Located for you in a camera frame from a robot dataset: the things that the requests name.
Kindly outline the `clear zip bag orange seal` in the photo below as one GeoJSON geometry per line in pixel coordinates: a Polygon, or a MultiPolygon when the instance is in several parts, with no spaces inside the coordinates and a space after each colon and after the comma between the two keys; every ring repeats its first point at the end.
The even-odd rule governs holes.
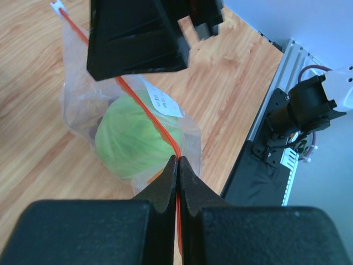
{"type": "MultiPolygon", "coordinates": [[[[162,139],[172,146],[174,154],[187,157],[194,172],[199,174],[201,131],[197,123],[173,98],[140,75],[95,81],[85,66],[88,32],[70,19],[61,1],[52,1],[50,4],[62,21],[65,81],[60,102],[63,121],[69,129],[85,138],[96,154],[95,135],[104,114],[118,97],[128,94],[144,110],[162,139]]],[[[149,185],[147,181],[157,172],[149,170],[131,179],[119,179],[139,193],[149,185]]]]}

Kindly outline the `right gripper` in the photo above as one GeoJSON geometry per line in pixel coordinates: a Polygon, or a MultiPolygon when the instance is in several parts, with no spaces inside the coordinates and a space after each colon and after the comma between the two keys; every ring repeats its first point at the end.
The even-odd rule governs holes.
{"type": "Polygon", "coordinates": [[[87,71],[102,81],[176,72],[189,64],[179,19],[189,16],[199,40],[217,36],[222,0],[91,1],[87,71]]]}

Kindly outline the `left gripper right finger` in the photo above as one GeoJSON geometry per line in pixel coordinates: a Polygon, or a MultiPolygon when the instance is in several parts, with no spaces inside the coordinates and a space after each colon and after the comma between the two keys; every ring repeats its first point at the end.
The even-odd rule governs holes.
{"type": "Polygon", "coordinates": [[[184,264],[350,264],[339,233],[313,207],[234,206],[179,160],[184,264]]]}

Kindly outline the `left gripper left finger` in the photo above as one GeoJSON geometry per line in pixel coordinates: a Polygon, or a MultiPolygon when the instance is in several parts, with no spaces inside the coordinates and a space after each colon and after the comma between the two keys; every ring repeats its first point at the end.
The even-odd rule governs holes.
{"type": "Polygon", "coordinates": [[[20,215],[2,264],[172,264],[178,160],[128,200],[38,200],[20,215]]]}

